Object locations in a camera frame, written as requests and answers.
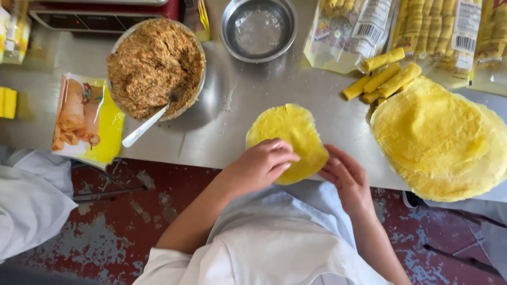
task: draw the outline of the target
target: table surface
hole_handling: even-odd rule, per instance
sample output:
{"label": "table surface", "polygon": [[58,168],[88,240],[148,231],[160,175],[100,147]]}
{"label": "table surface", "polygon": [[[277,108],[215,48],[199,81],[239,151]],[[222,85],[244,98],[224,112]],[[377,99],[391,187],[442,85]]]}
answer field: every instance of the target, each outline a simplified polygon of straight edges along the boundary
{"label": "table surface", "polygon": [[[297,103],[312,112],[324,143],[342,148],[367,170],[371,186],[407,190],[370,133],[370,106],[340,94],[358,75],[304,67],[302,51],[316,0],[293,0],[299,16],[296,40],[284,55],[263,64],[235,59],[220,42],[220,19],[228,2],[213,0],[206,6],[213,40],[203,43],[207,74],[200,101],[180,117],[156,124],[121,156],[224,168],[244,151],[246,132],[260,113]],[[0,119],[0,145],[49,150],[61,75],[105,78],[105,58],[118,36],[53,32],[35,25],[32,37],[45,51],[43,59],[0,65],[0,86],[19,92],[17,119]],[[507,98],[468,89],[457,93],[507,121]],[[123,136],[139,125],[126,118]],[[477,198],[507,202],[507,182]]]}

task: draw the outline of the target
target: bowl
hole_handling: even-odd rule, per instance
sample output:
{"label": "bowl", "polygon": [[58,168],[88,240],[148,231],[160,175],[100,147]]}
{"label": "bowl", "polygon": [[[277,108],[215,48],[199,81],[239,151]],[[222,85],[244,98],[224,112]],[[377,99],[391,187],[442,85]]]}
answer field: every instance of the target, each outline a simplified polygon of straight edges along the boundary
{"label": "bowl", "polygon": [[[116,41],[115,45],[113,46],[113,49],[111,50],[111,53],[115,53],[116,52],[116,49],[119,47],[119,45],[121,44],[121,42],[126,39],[129,35],[131,35],[132,33],[134,33],[134,31],[137,29],[137,27],[139,27],[140,25],[142,25],[143,23],[147,22],[147,21],[150,21],[150,20],[145,20],[145,21],[142,21],[142,22],[139,22],[135,25],[133,25],[132,27],[130,27],[128,30],[126,30],[119,38],[118,40]],[[185,106],[183,106],[182,108],[178,109],[176,112],[168,115],[168,116],[164,116],[162,118],[160,118],[158,120],[158,122],[162,122],[162,121],[167,121],[167,120],[171,120],[171,119],[174,119],[178,116],[180,116],[181,114],[183,114],[183,112],[185,112],[188,108],[190,108],[194,103],[195,101],[197,101],[198,97],[199,97],[199,94],[201,93],[201,90],[202,90],[202,87],[204,86],[204,80],[205,80],[205,77],[206,77],[206,54],[204,53],[204,50],[202,48],[202,44],[201,42],[199,41],[199,39],[197,38],[197,36],[195,35],[194,32],[192,32],[187,26],[183,25],[182,23],[178,22],[178,21],[174,21],[172,20],[173,23],[175,23],[176,25],[180,26],[181,28],[189,31],[190,33],[192,33],[194,35],[194,39],[195,41],[197,42],[197,46],[199,47],[199,51],[204,54],[204,66],[203,66],[203,69],[202,69],[202,72],[201,72],[201,79],[199,80],[199,85],[197,86],[197,89],[196,89],[196,92],[194,93],[194,95],[192,95],[192,97],[188,100],[189,104],[185,104]],[[109,78],[106,79],[106,83],[107,83],[107,87],[109,88],[109,91],[110,92],[113,92],[113,86],[111,84],[111,82],[109,81]],[[125,110],[122,110],[119,106],[118,103],[116,103],[116,101],[114,101],[116,106],[122,111],[124,112],[126,115],[127,112],[125,112]]]}
{"label": "bowl", "polygon": [[232,0],[222,16],[220,40],[239,60],[268,62],[289,49],[297,27],[290,0]]}

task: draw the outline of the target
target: red floor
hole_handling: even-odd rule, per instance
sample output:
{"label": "red floor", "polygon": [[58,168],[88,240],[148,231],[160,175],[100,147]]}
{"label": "red floor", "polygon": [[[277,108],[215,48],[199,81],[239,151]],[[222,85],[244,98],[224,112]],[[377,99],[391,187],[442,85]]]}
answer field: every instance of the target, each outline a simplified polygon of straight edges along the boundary
{"label": "red floor", "polygon": [[[219,170],[122,159],[106,172],[73,170],[75,194],[111,192],[146,185],[110,202],[81,205],[59,236],[15,259],[34,268],[106,284],[130,284],[165,228],[213,180]],[[372,189],[379,219],[414,284],[507,284],[468,265],[428,252],[429,244],[459,257],[488,263],[479,227],[454,215],[408,209],[401,192]]]}

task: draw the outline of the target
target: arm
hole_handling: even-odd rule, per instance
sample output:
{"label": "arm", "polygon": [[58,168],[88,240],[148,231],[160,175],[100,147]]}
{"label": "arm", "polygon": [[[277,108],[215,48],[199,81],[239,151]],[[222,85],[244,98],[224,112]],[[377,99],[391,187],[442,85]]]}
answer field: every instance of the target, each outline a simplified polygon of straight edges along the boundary
{"label": "arm", "polygon": [[299,159],[279,138],[246,150],[176,218],[155,247],[193,254],[206,244],[215,220],[230,201],[268,187],[291,166],[289,161]]}
{"label": "arm", "polygon": [[343,209],[352,221],[357,252],[386,280],[396,285],[412,284],[375,214],[366,171],[337,147],[325,147],[331,157],[319,174],[338,189]]}

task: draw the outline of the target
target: hand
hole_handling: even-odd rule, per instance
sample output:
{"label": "hand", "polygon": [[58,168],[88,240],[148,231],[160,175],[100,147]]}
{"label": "hand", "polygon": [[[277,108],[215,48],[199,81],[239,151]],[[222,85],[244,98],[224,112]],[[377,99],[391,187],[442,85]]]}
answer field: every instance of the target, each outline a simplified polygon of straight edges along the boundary
{"label": "hand", "polygon": [[280,138],[267,139],[246,150],[211,182],[215,189],[227,191],[232,198],[271,185],[300,157]]}
{"label": "hand", "polygon": [[336,146],[324,146],[329,151],[330,158],[318,174],[335,184],[344,211],[351,219],[376,218],[365,169],[353,157]]}

